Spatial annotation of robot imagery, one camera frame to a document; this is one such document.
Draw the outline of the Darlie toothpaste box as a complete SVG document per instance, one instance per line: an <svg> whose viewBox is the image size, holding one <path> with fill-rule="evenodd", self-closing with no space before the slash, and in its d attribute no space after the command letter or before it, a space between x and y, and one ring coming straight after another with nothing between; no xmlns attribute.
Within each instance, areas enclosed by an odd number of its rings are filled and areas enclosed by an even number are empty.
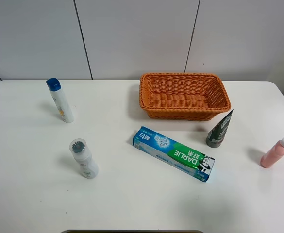
<svg viewBox="0 0 284 233"><path fill-rule="evenodd" d="M209 179L215 163L214 158L144 126L133 136L133 146L202 182Z"/></svg>

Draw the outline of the pink bottle white cap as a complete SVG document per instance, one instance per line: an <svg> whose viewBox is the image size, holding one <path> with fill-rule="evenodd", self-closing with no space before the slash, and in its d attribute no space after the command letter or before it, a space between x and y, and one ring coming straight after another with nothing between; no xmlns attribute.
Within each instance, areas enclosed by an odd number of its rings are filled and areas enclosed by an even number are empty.
<svg viewBox="0 0 284 233"><path fill-rule="evenodd" d="M284 137L280 139L262 158L260 165L270 168L284 156Z"/></svg>

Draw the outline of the dark grey cosmetic tube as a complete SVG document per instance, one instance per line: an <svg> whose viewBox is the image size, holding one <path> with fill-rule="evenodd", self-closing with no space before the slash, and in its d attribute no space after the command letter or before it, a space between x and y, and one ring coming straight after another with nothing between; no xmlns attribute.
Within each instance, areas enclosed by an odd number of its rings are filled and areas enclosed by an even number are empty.
<svg viewBox="0 0 284 233"><path fill-rule="evenodd" d="M206 144L211 148L218 148L224 140L233 110L231 110L209 133Z"/></svg>

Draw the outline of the white bottle blue cap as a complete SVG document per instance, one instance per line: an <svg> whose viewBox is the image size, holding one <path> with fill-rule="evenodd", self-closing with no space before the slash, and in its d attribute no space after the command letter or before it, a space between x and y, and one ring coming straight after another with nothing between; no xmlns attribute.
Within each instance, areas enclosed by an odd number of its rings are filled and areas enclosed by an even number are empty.
<svg viewBox="0 0 284 233"><path fill-rule="evenodd" d="M74 121L74 116L65 97L60 81L57 78L50 78L46 81L46 84L62 120L66 123L72 123Z"/></svg>

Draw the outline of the orange wicker basket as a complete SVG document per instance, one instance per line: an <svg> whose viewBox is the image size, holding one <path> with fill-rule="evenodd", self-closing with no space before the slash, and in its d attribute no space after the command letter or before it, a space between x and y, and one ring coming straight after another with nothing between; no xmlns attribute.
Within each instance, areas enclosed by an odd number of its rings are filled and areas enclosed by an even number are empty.
<svg viewBox="0 0 284 233"><path fill-rule="evenodd" d="M231 109L222 80L211 73L145 73L139 104L150 118L209 121Z"/></svg>

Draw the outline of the white bottle clear cap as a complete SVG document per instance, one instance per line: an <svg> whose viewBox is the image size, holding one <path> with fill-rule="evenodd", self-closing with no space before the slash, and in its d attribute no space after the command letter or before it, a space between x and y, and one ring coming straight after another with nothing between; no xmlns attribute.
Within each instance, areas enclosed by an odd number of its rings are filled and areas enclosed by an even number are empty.
<svg viewBox="0 0 284 233"><path fill-rule="evenodd" d="M74 139L69 149L79 164L82 175L88 179L93 179L99 172L99 167L92 158L92 153L85 140L81 138Z"/></svg>

